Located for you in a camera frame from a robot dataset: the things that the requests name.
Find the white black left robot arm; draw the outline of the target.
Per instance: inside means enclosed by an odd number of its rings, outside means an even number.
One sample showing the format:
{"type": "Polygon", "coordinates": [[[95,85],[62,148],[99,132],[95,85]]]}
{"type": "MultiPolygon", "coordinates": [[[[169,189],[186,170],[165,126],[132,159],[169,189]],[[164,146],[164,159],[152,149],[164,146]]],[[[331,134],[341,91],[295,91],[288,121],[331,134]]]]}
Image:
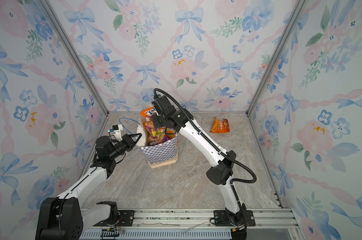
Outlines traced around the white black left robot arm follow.
{"type": "Polygon", "coordinates": [[[45,199],[38,216],[37,240],[78,240],[83,231],[102,222],[117,227],[122,217],[116,202],[103,201],[82,210],[89,195],[113,173],[116,159],[125,157],[142,134],[125,134],[120,140],[102,136],[96,140],[95,155],[88,171],[76,183],[55,198],[45,199]]]}

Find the orange snack packet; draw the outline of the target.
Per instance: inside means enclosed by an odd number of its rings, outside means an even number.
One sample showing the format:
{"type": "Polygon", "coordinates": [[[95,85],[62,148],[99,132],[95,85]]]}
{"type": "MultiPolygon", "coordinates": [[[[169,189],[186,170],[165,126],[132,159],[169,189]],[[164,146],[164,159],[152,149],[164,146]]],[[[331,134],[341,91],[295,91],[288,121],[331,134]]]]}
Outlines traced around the orange snack packet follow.
{"type": "Polygon", "coordinates": [[[211,133],[224,134],[230,132],[230,125],[227,119],[219,120],[214,118],[212,127],[210,129],[211,133]]]}

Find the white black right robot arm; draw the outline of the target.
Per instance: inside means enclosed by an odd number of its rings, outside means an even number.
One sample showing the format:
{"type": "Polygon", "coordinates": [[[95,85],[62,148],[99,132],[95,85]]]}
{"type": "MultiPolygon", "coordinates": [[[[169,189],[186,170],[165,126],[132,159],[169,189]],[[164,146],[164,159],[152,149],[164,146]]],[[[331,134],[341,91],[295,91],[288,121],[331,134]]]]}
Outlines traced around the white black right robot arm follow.
{"type": "Polygon", "coordinates": [[[155,127],[175,130],[189,140],[210,163],[206,175],[221,191],[229,223],[238,229],[248,227],[247,209],[237,193],[235,183],[253,184],[257,181],[255,173],[236,160],[234,151],[228,152],[219,146],[174,98],[156,95],[152,104],[156,111],[152,116],[155,127]]]}

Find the orange fruit candy pack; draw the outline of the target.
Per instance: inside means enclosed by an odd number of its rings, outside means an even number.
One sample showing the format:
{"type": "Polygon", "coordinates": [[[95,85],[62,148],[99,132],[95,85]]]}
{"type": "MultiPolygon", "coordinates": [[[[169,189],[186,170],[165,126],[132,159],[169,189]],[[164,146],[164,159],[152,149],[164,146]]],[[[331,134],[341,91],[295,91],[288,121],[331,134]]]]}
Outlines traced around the orange fruit candy pack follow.
{"type": "Polygon", "coordinates": [[[140,115],[146,119],[146,121],[150,121],[154,115],[157,115],[157,111],[154,107],[145,107],[141,110],[140,115]]]}

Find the yellow mango gummy bag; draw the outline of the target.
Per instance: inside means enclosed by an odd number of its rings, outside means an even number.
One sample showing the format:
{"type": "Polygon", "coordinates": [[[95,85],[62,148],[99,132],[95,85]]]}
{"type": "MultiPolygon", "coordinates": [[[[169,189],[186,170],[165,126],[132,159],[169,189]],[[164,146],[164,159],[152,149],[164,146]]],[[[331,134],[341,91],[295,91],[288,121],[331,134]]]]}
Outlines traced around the yellow mango gummy bag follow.
{"type": "Polygon", "coordinates": [[[173,130],[173,129],[166,129],[166,131],[165,131],[165,134],[166,134],[165,141],[167,142],[167,141],[173,139],[176,136],[176,133],[177,132],[175,130],[173,130]]]}

